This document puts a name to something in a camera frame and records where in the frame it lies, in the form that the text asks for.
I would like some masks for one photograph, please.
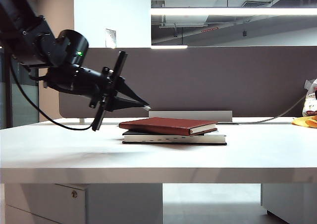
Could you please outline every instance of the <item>red book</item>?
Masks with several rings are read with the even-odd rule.
[[[160,134],[194,136],[217,130],[216,121],[151,117],[119,123],[119,127],[128,130],[153,132]]]

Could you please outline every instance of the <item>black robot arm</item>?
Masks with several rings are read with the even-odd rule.
[[[0,40],[5,50],[28,70],[48,68],[45,85],[63,93],[91,99],[89,106],[99,104],[92,129],[98,130],[105,112],[132,107],[148,108],[148,103],[137,96],[120,76],[126,52],[120,52],[112,70],[104,67],[97,72],[82,67],[88,41],[78,32],[63,30],[55,38],[43,16],[37,16],[27,0],[0,0]],[[132,98],[117,96],[121,92]]]

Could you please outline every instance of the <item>book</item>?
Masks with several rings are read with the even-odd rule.
[[[178,136],[157,133],[144,133],[137,131],[126,131],[123,133],[124,144],[196,144],[196,145],[226,145],[225,135],[219,131],[195,136]]]
[[[193,136],[217,130],[216,121],[151,117],[125,121],[119,127],[128,130],[168,135]]]

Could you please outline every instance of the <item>ceiling light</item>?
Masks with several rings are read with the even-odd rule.
[[[151,46],[151,49],[186,49],[188,45],[178,45],[178,46]]]
[[[151,15],[317,15],[317,8],[161,7],[151,8]]]

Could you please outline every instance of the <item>black cable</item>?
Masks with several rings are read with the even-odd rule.
[[[245,121],[245,122],[218,122],[217,124],[259,124],[259,123],[262,123],[262,122],[265,122],[265,121],[270,121],[270,120],[273,120],[273,119],[276,119],[278,117],[281,117],[285,114],[287,114],[289,111],[291,111],[298,103],[300,103],[304,98],[306,97],[306,95],[304,95],[303,97],[300,98],[300,100],[298,100],[293,106],[291,106],[288,110],[286,110],[285,112],[281,113],[280,115],[277,115],[275,117],[272,117],[272,118],[269,118],[269,119],[265,119],[265,120],[261,120],[261,121]]]
[[[26,93],[23,91],[17,77],[16,77],[16,74],[13,70],[13,66],[12,66],[12,63],[9,63],[10,64],[10,70],[12,72],[12,77],[16,83],[16,85],[18,86],[21,94],[23,95],[23,97],[32,105],[32,107],[34,107],[37,111],[39,111],[40,114],[42,114],[47,120],[51,121],[52,123],[54,123],[55,125],[58,125],[58,126],[61,126],[63,128],[66,128],[66,129],[69,129],[69,130],[74,130],[74,131],[84,131],[84,130],[88,130],[89,128],[91,128],[92,124],[89,126],[89,127],[86,127],[86,128],[73,128],[73,127],[68,127],[68,126],[65,126],[63,124],[60,124],[56,121],[54,121],[53,119],[51,119],[49,116],[47,116],[38,106],[36,106],[35,103],[33,103],[29,97],[26,95]]]

